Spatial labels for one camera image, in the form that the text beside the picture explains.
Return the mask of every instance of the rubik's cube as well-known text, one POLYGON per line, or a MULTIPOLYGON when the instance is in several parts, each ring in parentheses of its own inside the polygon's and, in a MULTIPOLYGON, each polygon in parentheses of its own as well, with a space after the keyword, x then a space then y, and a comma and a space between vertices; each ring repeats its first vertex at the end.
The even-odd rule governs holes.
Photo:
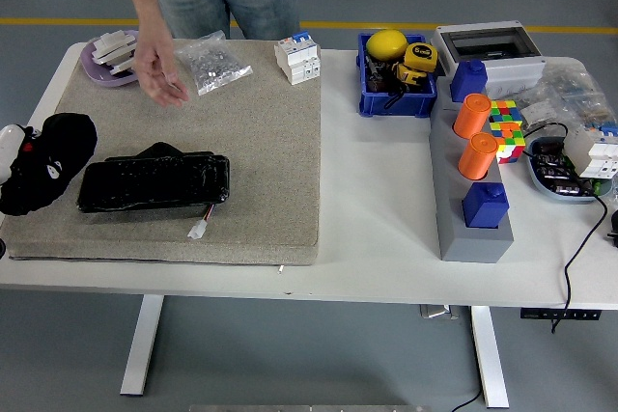
POLYGON ((521 132, 521 114, 512 100, 493 100, 490 129, 498 143, 499 164, 515 163, 525 148, 521 132))

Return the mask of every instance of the clear plastic bag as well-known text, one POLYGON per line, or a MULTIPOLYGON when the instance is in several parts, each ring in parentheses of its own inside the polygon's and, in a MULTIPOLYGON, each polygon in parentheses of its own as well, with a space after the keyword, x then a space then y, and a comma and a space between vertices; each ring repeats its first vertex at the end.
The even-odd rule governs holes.
MULTIPOLYGON (((523 116, 524 131, 550 122, 571 128, 616 125, 613 108, 581 62, 565 57, 546 60, 543 77, 535 87, 508 97, 516 102, 523 116)), ((546 132, 557 130, 562 129, 550 126, 546 132)))
POLYGON ((253 72, 230 52, 223 31, 188 43, 176 55, 191 70, 199 96, 253 72))

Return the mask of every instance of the orange cylinder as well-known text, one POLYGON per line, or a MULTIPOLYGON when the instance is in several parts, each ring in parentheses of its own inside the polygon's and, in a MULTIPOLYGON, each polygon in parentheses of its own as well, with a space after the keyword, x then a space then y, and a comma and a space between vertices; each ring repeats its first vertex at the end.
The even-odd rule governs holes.
POLYGON ((468 94, 462 103, 453 130, 464 139, 469 139, 483 128, 492 110, 492 101, 483 94, 468 94))
POLYGON ((460 173, 470 180, 482 179, 490 168, 497 151, 498 143, 492 135, 477 132, 470 137, 460 158, 458 166, 460 173))

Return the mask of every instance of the table leg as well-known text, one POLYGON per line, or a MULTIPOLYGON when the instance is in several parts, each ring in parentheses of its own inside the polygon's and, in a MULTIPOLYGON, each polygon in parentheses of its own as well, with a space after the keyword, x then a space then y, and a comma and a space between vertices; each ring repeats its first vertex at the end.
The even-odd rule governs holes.
POLYGON ((470 313, 485 404, 488 408, 508 408, 509 399, 506 394, 498 345, 493 332, 492 313, 488 306, 472 306, 470 313))
POLYGON ((131 351, 126 361, 121 395, 142 396, 144 394, 144 384, 155 343, 163 297, 162 294, 145 294, 142 299, 142 309, 139 311, 131 351))

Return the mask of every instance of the white electrical box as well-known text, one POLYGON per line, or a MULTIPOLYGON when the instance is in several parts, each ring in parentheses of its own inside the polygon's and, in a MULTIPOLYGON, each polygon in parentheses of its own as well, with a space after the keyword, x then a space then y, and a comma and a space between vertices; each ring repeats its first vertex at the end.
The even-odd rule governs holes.
POLYGON ((518 21, 438 26, 431 40, 447 77, 460 62, 481 60, 487 71, 485 94, 498 99, 534 87, 545 58, 518 21))

